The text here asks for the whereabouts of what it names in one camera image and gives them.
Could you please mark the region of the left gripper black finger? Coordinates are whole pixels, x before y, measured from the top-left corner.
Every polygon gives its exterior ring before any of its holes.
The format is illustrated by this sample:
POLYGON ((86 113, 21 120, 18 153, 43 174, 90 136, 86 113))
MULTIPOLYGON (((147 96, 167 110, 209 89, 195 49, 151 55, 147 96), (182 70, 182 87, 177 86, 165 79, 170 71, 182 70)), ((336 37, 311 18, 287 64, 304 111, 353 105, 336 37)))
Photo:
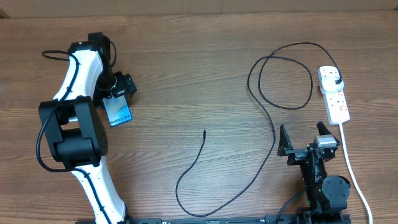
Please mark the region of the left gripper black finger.
POLYGON ((125 78, 125 82, 126 82, 126 92, 132 98, 137 91, 137 87, 136 87, 135 83, 133 82, 130 74, 125 74, 124 78, 125 78))
POLYGON ((93 95, 93 104, 96 108, 104 108, 103 99, 109 96, 109 91, 95 90, 93 95))

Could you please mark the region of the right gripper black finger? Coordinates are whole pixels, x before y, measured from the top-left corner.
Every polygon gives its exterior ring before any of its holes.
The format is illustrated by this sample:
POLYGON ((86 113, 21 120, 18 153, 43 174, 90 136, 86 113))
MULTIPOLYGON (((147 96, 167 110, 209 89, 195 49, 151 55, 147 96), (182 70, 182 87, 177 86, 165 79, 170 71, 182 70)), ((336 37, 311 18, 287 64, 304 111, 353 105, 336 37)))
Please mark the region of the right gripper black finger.
POLYGON ((327 128, 326 126, 323 124, 323 122, 319 121, 317 123, 317 128, 318 128, 318 132, 319 135, 327 135, 327 134, 332 134, 327 128))
POLYGON ((280 140, 279 147, 277 150, 278 156, 288 156, 292 153, 294 147, 290 141, 289 135, 287 134, 285 126, 282 124, 280 126, 280 140))

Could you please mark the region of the blue Samsung Galaxy smartphone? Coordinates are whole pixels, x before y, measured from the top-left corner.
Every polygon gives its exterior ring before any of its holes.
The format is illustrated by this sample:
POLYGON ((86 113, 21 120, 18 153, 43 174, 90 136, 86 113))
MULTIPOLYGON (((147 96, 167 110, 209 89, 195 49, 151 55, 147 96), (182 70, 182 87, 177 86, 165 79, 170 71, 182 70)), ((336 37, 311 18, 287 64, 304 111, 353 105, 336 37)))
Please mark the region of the blue Samsung Galaxy smartphone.
POLYGON ((125 96, 105 98, 103 99, 103 104, 111 127, 119 126, 133 120, 125 96))

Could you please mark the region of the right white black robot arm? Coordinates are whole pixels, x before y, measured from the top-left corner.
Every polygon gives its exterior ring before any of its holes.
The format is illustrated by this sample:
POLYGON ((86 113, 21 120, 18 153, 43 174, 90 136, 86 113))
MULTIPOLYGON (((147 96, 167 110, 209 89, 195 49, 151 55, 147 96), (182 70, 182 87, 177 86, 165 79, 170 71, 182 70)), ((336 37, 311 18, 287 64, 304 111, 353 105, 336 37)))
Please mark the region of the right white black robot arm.
POLYGON ((328 175, 325 162, 335 158, 340 141, 320 121, 319 135, 303 149, 295 149, 284 125, 280 126, 278 156, 287 157, 287 165, 299 166, 304 189, 294 195, 279 211, 276 222, 291 223, 350 223, 347 209, 351 183, 340 175, 328 175), (307 195, 307 208, 301 208, 295 215, 282 216, 286 206, 302 194, 307 195))

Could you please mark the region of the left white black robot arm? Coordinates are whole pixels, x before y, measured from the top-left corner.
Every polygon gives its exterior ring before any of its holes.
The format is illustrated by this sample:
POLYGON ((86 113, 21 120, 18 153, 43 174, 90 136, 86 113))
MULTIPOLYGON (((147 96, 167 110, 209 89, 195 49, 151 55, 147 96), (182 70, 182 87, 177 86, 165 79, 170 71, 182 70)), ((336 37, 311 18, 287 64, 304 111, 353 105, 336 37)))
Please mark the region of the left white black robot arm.
POLYGON ((72 43, 64 53, 69 67, 62 86, 52 100, 39 105, 37 160, 49 172, 76 177, 94 211, 94 223, 132 223, 109 174, 108 137, 97 110, 105 110, 112 127, 132 121, 126 98, 134 96, 136 85, 130 74, 113 71, 116 46, 101 32, 72 43))

